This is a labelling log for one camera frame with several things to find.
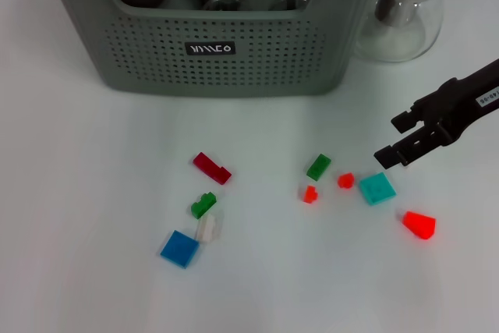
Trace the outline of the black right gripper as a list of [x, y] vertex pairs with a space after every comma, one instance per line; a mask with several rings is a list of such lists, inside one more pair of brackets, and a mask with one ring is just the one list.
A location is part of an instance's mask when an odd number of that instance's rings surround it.
[[407, 166], [438, 147], [454, 143], [476, 120], [499, 109], [499, 59], [463, 79], [452, 78], [419, 99], [412, 109], [396, 115], [391, 124], [400, 133], [424, 127], [374, 157], [385, 168]]

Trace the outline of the glass teacup black holder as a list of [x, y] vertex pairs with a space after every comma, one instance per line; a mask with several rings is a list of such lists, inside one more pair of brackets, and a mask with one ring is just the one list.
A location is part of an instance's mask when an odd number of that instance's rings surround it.
[[201, 0], [205, 11], [239, 11], [244, 0]]
[[270, 11], [292, 11], [306, 7], [308, 0], [278, 0], [270, 8]]

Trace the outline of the green rectangular toy block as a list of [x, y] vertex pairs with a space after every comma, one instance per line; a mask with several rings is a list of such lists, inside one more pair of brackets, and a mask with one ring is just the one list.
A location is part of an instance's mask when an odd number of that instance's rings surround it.
[[331, 159], [328, 156], [319, 154], [312, 165], [307, 169], [306, 175], [317, 182], [327, 171], [330, 164]]

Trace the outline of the orange-red wedge toy block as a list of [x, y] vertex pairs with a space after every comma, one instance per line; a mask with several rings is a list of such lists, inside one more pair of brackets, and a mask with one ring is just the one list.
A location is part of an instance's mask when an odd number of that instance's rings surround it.
[[397, 219], [415, 237], [423, 240], [434, 236], [437, 219], [414, 211], [399, 211]]

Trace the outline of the grey-green perforated storage basket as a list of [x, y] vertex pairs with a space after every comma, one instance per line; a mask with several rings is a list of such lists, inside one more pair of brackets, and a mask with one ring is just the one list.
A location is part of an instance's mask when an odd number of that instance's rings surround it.
[[137, 8], [121, 0], [61, 0], [103, 82], [115, 90], [187, 97], [323, 94], [342, 80], [370, 0], [201, 0]]

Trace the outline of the dark red toy block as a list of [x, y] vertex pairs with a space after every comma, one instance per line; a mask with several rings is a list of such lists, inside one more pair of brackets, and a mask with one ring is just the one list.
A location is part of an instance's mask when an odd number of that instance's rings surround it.
[[207, 155], [200, 152], [194, 159], [193, 164], [205, 175], [213, 179], [220, 185], [226, 184], [226, 182], [232, 177], [230, 171], [222, 166], [218, 166], [214, 163]]

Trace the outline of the green notched toy block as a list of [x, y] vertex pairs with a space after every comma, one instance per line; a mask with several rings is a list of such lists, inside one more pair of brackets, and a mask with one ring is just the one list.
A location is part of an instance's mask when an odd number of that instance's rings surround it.
[[217, 197], [212, 193], [204, 193], [200, 199], [191, 205], [191, 214], [195, 219], [200, 219], [217, 203]]

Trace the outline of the white toy block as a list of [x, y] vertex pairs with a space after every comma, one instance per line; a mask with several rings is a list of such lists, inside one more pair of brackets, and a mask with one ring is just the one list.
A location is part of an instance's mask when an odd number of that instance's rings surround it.
[[211, 243], [218, 239], [221, 234], [224, 216], [224, 213], [221, 211], [214, 214], [204, 214], [198, 220], [196, 240], [200, 243]]

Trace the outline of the teal square toy plate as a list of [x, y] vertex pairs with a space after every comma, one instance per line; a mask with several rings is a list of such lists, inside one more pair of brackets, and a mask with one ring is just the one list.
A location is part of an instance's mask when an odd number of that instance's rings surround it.
[[371, 206], [390, 200], [397, 195], [383, 172], [361, 179], [358, 187], [366, 202]]

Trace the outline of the glass carafe black lid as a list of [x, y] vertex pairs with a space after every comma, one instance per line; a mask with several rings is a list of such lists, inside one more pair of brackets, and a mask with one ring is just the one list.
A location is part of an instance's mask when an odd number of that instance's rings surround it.
[[356, 43], [356, 55], [378, 62], [407, 62], [439, 36], [444, 0], [373, 0]]

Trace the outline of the blue square toy plate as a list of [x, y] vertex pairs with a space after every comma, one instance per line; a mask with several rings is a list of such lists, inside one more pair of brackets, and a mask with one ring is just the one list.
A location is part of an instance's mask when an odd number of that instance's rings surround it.
[[160, 256], [179, 267], [187, 268], [199, 247], [198, 241], [175, 230], [161, 250]]

